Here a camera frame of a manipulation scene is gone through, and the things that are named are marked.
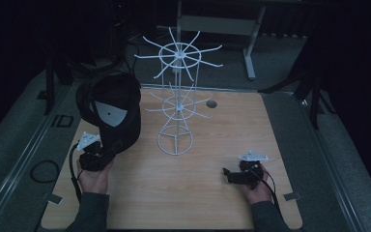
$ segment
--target left hand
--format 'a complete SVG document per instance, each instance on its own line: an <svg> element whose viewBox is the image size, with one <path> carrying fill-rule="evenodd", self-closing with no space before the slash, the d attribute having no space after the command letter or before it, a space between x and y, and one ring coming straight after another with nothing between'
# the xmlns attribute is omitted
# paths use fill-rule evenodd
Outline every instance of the left hand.
<svg viewBox="0 0 371 232"><path fill-rule="evenodd" d="M80 173L77 181L83 192L106 194L108 188L108 172L113 166L114 159L104 167L102 171L92 172L81 169L80 162L77 160L77 173Z"/></svg>

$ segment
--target black cap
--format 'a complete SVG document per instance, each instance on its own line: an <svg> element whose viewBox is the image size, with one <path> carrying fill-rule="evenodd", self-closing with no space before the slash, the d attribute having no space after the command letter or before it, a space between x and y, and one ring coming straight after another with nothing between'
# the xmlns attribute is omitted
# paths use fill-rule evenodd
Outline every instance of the black cap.
<svg viewBox="0 0 371 232"><path fill-rule="evenodd" d="M140 100L140 83L128 73L96 77L76 92L81 118L100 129L102 149L114 154L125 151L140 135Z"/></svg>

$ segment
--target hand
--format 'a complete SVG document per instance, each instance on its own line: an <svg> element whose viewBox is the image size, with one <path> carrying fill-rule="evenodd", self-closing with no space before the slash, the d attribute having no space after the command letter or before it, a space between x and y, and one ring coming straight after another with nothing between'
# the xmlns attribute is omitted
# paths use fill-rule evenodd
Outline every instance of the hand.
<svg viewBox="0 0 371 232"><path fill-rule="evenodd" d="M268 179L268 171L262 164L261 168L264 171L263 180L266 182ZM261 201L272 201L271 191L263 182L258 183L255 189L251 189L250 186L246 185L240 185L240 188L250 205Z"/></svg>
<svg viewBox="0 0 371 232"><path fill-rule="evenodd" d="M77 160L77 173L80 173L77 181L85 192L106 194L108 188L108 172L113 166L114 159L104 167L102 171L91 172L81 169Z"/></svg>

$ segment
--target metal leg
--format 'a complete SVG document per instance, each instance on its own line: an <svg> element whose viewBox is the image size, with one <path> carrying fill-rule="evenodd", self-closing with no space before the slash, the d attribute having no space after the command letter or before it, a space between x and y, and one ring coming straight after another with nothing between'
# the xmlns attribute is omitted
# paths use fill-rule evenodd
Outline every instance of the metal leg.
<svg viewBox="0 0 371 232"><path fill-rule="evenodd" d="M254 65L252 64L252 59L251 59L251 53L252 53L252 49L254 48L255 41L257 40L257 37L258 37L258 31L260 30L265 8L266 7L261 7L260 13L258 13L257 20L255 21L255 24L254 24L249 46L248 48L245 48L243 50L243 59L245 61L246 72L248 75L248 79L250 80L254 80L256 78L255 71L254 71Z"/></svg>
<svg viewBox="0 0 371 232"><path fill-rule="evenodd" d="M182 1L179 0L177 3L177 34L176 34L176 40L177 43L180 43L182 41ZM180 66L181 61L178 60L175 64L175 66ZM180 69L173 68L172 73L178 74L180 72Z"/></svg>

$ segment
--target gray carpet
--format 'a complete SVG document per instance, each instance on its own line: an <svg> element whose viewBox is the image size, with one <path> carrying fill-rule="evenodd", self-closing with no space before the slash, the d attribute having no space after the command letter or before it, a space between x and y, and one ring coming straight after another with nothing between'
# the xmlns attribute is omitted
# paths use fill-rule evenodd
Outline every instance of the gray carpet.
<svg viewBox="0 0 371 232"><path fill-rule="evenodd" d="M201 66L200 87L241 90L269 87L287 76L304 43L297 38L259 38L252 55L258 78L250 81L246 78L243 55L236 45L241 44L237 43L239 40L227 41L218 52L204 55L204 60L223 64L224 67ZM140 48L140 55L155 55L158 52L158 48L144 44L141 38L131 41ZM167 37L157 41L166 43ZM212 46L205 43L204 38L197 44ZM222 44L221 38L218 38L218 44ZM135 52L134 46L128 47L127 56L131 63ZM136 62L135 73L142 84L159 84L158 79L153 79L158 72L158 61L142 59ZM24 158L24 154L31 155L22 167L23 172L19 173L21 178L11 197L2 203L0 231L45 231L40 228L46 204L43 195L52 191L54 183L36 183L29 172L42 160L53 160L60 166L64 164L79 121L74 103L78 84L78 81L72 86L57 83L56 107L50 115L43 116L44 101L36 100L36 95L44 88L42 73L30 83L1 123L0 188L16 161ZM298 200L302 229L371 231L371 181L349 135L337 116L327 110L318 116L320 129L314 130L307 119L308 108L290 94L295 88L296 84L292 84L277 93L263 96L293 190L303 196ZM66 119L73 117L69 128L56 127L61 115L67 116ZM41 125L47 125L47 129L39 130ZM31 137L36 137L34 144L29 144ZM56 176L50 163L40 166L36 173L40 178ZM350 206L353 212L347 212ZM349 215L357 215L357 224L353 224L354 218L349 220Z"/></svg>

